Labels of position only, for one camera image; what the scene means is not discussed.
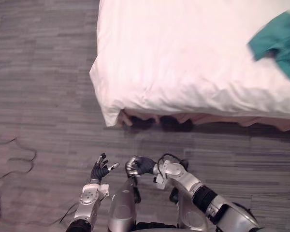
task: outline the black glove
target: black glove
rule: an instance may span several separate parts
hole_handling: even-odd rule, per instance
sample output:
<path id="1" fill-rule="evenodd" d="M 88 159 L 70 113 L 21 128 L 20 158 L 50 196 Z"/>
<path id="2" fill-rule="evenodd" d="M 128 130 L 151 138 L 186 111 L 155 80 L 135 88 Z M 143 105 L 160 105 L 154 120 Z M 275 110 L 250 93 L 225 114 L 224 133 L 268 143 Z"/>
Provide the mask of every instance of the black glove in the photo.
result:
<path id="1" fill-rule="evenodd" d="M 93 166 L 90 174 L 91 180 L 95 180 L 98 183 L 101 182 L 102 177 L 106 176 L 111 170 L 119 166 L 119 163 L 114 163 L 111 167 L 107 167 L 106 164 L 108 160 L 104 161 L 106 154 L 102 153 L 95 165 Z"/>
<path id="2" fill-rule="evenodd" d="M 154 174 L 154 166 L 156 162 L 143 156 L 133 156 L 126 163 L 126 172 L 128 177 L 135 175 L 143 175 L 145 173 Z"/>

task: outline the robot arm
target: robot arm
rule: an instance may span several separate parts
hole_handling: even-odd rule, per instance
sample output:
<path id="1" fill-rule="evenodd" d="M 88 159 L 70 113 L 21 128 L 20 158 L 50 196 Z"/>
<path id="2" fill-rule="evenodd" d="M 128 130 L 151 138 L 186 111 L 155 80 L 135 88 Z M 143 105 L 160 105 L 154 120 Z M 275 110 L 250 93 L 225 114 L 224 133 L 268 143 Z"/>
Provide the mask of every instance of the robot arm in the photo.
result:
<path id="1" fill-rule="evenodd" d="M 139 157 L 134 157 L 126 164 L 129 175 L 140 175 L 140 165 L 136 164 Z M 217 232 L 274 232 L 274 230 L 263 229 L 255 218 L 240 205 L 226 200 L 205 186 L 198 178 L 187 172 L 179 163 L 171 163 L 166 160 L 163 164 L 154 164 L 148 170 L 152 170 L 156 177 L 156 185 L 164 189 L 169 183 L 179 191 L 186 194 L 204 214 L 217 226 Z"/>
<path id="2" fill-rule="evenodd" d="M 90 182 L 83 187 L 74 220 L 66 232 L 91 232 L 93 230 L 101 201 L 109 195 L 109 185 L 101 185 L 101 179 L 119 166 L 119 163 L 115 163 L 108 168 L 105 166 L 108 161 L 103 161 L 105 158 L 104 153 L 100 155 L 92 168 Z"/>

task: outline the robotic hand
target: robotic hand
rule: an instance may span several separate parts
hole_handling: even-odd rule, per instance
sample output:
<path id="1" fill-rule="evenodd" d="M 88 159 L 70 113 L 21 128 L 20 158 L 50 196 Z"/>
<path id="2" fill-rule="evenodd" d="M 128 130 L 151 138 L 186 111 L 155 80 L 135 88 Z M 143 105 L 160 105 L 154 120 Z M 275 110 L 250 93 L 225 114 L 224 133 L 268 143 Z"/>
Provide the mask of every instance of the robotic hand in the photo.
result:
<path id="1" fill-rule="evenodd" d="M 163 164 L 157 164 L 149 158 L 135 156 L 126 163 L 126 171 L 128 176 L 144 173 L 157 175 L 154 181 L 159 189 L 164 189 L 168 183 L 176 187 L 217 226 L 217 232 L 275 232 L 261 228 L 249 210 L 217 195 L 198 178 L 187 172 L 187 167 L 181 164 L 184 160 L 178 159 L 178 161 L 180 163 L 166 160 Z"/>
<path id="2" fill-rule="evenodd" d="M 106 155 L 101 154 L 93 166 L 90 182 L 83 187 L 74 220 L 70 223 L 66 232 L 91 232 L 93 230 L 100 203 L 109 195 L 109 185 L 101 185 L 101 179 L 119 166 L 119 163 L 115 163 L 108 168 L 106 166 L 108 160 L 104 161 L 105 158 Z"/>

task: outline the bed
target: bed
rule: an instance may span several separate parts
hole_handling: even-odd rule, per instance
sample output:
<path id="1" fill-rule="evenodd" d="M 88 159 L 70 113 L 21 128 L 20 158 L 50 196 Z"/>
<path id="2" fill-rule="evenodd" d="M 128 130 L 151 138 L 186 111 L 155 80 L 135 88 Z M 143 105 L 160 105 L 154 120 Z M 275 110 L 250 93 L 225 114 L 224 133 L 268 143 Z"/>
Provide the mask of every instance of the bed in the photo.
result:
<path id="1" fill-rule="evenodd" d="M 248 41 L 290 0 L 100 0 L 90 78 L 107 126 L 259 122 L 290 130 L 290 79 Z"/>

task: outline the black joint segment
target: black joint segment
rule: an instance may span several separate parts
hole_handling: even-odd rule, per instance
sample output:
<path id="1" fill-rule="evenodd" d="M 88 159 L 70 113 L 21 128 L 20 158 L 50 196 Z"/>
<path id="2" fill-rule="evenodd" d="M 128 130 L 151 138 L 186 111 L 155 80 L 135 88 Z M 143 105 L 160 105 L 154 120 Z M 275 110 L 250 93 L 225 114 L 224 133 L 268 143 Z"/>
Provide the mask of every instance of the black joint segment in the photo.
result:
<path id="1" fill-rule="evenodd" d="M 219 227 L 216 227 L 216 232 L 223 232 Z"/>
<path id="2" fill-rule="evenodd" d="M 137 186 L 138 181 L 137 181 L 136 176 L 133 176 L 133 177 L 131 177 L 131 178 L 132 178 L 132 180 L 133 180 L 134 185 Z"/>
<path id="3" fill-rule="evenodd" d="M 134 203 L 135 204 L 141 203 L 142 198 L 141 198 L 139 189 L 137 187 L 133 187 L 133 196 L 134 196 Z"/>
<path id="4" fill-rule="evenodd" d="M 208 216 L 208 219 L 214 224 L 217 225 L 220 219 L 223 217 L 225 212 L 228 210 L 229 206 L 227 204 L 222 205 L 222 207 L 218 210 L 216 215 L 212 217 L 211 215 Z"/>
<path id="5" fill-rule="evenodd" d="M 185 168 L 185 170 L 188 171 L 189 161 L 187 159 L 181 159 L 179 164 L 181 164 Z"/>
<path id="6" fill-rule="evenodd" d="M 137 223 L 135 229 L 136 230 L 146 230 L 146 229 L 162 229 L 162 228 L 172 228 L 176 229 L 176 226 L 174 225 L 166 225 L 163 223 L 158 223 L 158 222 L 139 222 Z"/>
<path id="7" fill-rule="evenodd" d="M 91 232 L 91 225 L 85 220 L 76 220 L 69 225 L 66 232 Z"/>
<path id="8" fill-rule="evenodd" d="M 262 228 L 252 228 L 249 232 L 257 232 L 261 230 Z"/>
<path id="9" fill-rule="evenodd" d="M 170 194 L 169 200 L 171 202 L 173 202 L 174 204 L 177 204 L 178 203 L 178 189 L 177 188 L 174 187 L 172 189 L 172 192 Z"/>
<path id="10" fill-rule="evenodd" d="M 208 206 L 217 194 L 205 185 L 196 191 L 192 197 L 192 202 L 197 206 L 203 213 L 206 212 Z"/>

